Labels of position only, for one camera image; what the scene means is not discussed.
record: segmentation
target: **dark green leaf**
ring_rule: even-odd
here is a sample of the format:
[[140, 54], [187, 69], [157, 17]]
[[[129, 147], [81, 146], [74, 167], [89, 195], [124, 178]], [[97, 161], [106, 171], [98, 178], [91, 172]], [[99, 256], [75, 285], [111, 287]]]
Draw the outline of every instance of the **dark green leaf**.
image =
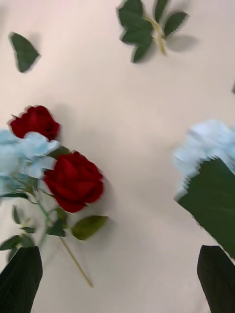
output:
[[59, 156], [61, 155], [67, 155], [69, 154], [70, 151], [68, 148], [64, 147], [64, 146], [60, 146], [58, 149], [52, 151], [51, 153], [48, 154], [49, 157], [58, 159]]
[[142, 57], [145, 56], [146, 52], [150, 48], [153, 41], [152, 36], [145, 37], [144, 41], [141, 44], [138, 44], [137, 48], [134, 50], [134, 56], [132, 59], [133, 63], [139, 62]]
[[235, 258], [235, 175], [223, 161], [204, 161], [178, 203]]
[[149, 37], [148, 30], [142, 29], [128, 29], [123, 35], [121, 41], [128, 44], [141, 44], [144, 42], [145, 38]]
[[175, 32], [184, 22], [187, 16], [188, 14], [183, 11], [175, 12], [172, 15], [170, 15], [164, 26], [165, 37]]
[[118, 12], [122, 26], [131, 29], [146, 29], [149, 30], [149, 32], [152, 31], [152, 24], [149, 21], [143, 19], [138, 14], [127, 11], [124, 8], [119, 9]]
[[56, 208], [57, 218], [62, 221], [63, 228], [67, 228], [67, 217], [68, 214], [60, 207]]
[[168, 2], [169, 2], [169, 0], [157, 0], [154, 16], [155, 16], [155, 20], [158, 23], [160, 21], [160, 18], [163, 15], [163, 12], [164, 12], [165, 7], [167, 6]]
[[17, 250], [18, 250], [18, 249], [17, 249], [16, 247], [14, 247], [14, 248], [11, 249], [11, 251], [8, 253], [8, 256], [7, 256], [7, 261], [8, 261], [8, 262], [11, 261], [11, 259], [13, 258], [13, 256], [16, 254]]
[[20, 229], [24, 230], [28, 234], [34, 234], [35, 233], [35, 228], [34, 227], [21, 227]]
[[38, 247], [20, 248], [0, 275], [0, 312], [30, 313], [42, 275]]
[[127, 0], [123, 6], [126, 11], [136, 13], [140, 16], [143, 15], [143, 4], [141, 0]]
[[9, 250], [17, 246], [21, 242], [19, 235], [12, 236], [0, 245], [0, 250]]
[[12, 217], [16, 224], [21, 224], [21, 220], [19, 218], [18, 212], [17, 212], [17, 206], [13, 206], [12, 208]]
[[86, 217], [72, 227], [72, 234], [79, 240], [85, 240], [98, 231], [107, 219], [107, 216], [98, 215]]
[[23, 199], [28, 199], [27, 194], [23, 193], [16, 193], [16, 194], [5, 194], [3, 196], [0, 196], [0, 198], [23, 198]]
[[56, 220], [52, 227], [47, 229], [48, 235], [65, 237], [65, 231], [63, 230], [63, 223], [61, 220]]
[[18, 69], [21, 73], [24, 73], [30, 69], [39, 57], [39, 53], [26, 38], [17, 33], [11, 33], [9, 40], [15, 50]]
[[197, 274], [210, 312], [235, 312], [235, 266], [219, 246], [201, 247]]
[[22, 247], [28, 248], [29, 246], [35, 246], [35, 243], [33, 242], [32, 238], [30, 238], [26, 234], [23, 234], [22, 235]]

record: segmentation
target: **flower bouquet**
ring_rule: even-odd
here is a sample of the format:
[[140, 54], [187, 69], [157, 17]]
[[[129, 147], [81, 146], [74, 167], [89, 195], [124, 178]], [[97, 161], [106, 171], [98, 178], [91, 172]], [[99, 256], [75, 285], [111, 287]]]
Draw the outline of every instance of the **flower bouquet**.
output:
[[[103, 175], [94, 163], [56, 140], [60, 125], [45, 107], [29, 107], [20, 117], [13, 116], [9, 128], [0, 130], [0, 198], [23, 198], [36, 205], [45, 217], [45, 231], [38, 246], [42, 245], [46, 235], [58, 236], [92, 286], [64, 237], [70, 230], [78, 240], [85, 240], [107, 221], [106, 216], [95, 215], [72, 226], [67, 224], [69, 213], [78, 212], [100, 198], [104, 189]], [[42, 194], [53, 197], [57, 205], [50, 210], [45, 208], [41, 202]], [[22, 233], [0, 245], [0, 250], [9, 250], [9, 261], [19, 247], [35, 246], [32, 234], [36, 232], [30, 219], [22, 221], [15, 205], [12, 216]]]
[[194, 125], [174, 164], [184, 175], [177, 202], [235, 259], [235, 127]]

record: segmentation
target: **red rose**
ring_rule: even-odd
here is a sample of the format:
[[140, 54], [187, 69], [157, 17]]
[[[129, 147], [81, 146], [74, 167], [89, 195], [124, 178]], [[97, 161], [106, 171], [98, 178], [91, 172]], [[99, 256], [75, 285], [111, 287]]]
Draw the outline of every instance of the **red rose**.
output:
[[24, 138], [28, 132], [37, 132], [53, 140], [58, 135], [60, 124], [53, 120], [47, 108], [37, 106], [29, 107], [21, 117], [15, 116], [10, 127], [19, 138]]
[[44, 182], [59, 205], [74, 213], [99, 199], [103, 193], [102, 178], [94, 163], [73, 152], [59, 156], [54, 170], [45, 172]]

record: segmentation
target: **white background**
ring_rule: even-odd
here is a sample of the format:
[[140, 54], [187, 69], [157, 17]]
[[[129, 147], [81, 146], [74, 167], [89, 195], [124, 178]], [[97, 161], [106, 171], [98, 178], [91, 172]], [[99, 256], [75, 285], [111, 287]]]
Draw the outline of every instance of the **white background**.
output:
[[[152, 0], [145, 0], [151, 14]], [[235, 122], [235, 2], [172, 2], [190, 18], [145, 62], [130, 62], [119, 37], [119, 0], [0, 1], [0, 125], [44, 105], [63, 125], [63, 144], [93, 161], [106, 192], [73, 220], [110, 222], [86, 242], [67, 243], [94, 283], [77, 272], [57, 238], [43, 251], [44, 275], [33, 313], [200, 313], [196, 265], [212, 238], [174, 202], [179, 178], [171, 155], [187, 128], [207, 118]], [[41, 59], [15, 67], [8, 33], [27, 37]], [[0, 206], [0, 239], [17, 231], [12, 201]], [[28, 212], [37, 208], [25, 202]], [[0, 254], [0, 269], [5, 265]]]

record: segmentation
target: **hydrangea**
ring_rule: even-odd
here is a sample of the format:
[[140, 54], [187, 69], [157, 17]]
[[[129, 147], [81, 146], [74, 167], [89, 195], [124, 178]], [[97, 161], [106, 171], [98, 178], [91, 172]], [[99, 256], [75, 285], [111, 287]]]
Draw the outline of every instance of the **hydrangea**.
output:
[[235, 172], [235, 127], [229, 128], [219, 120], [208, 120], [188, 131], [183, 145], [173, 154], [176, 168], [185, 176], [192, 176], [203, 160], [218, 157]]
[[27, 133], [24, 139], [8, 130], [0, 130], [0, 195], [22, 188], [16, 179], [27, 176], [41, 178], [44, 169], [52, 169], [54, 159], [47, 156], [59, 147], [59, 142], [39, 133]]

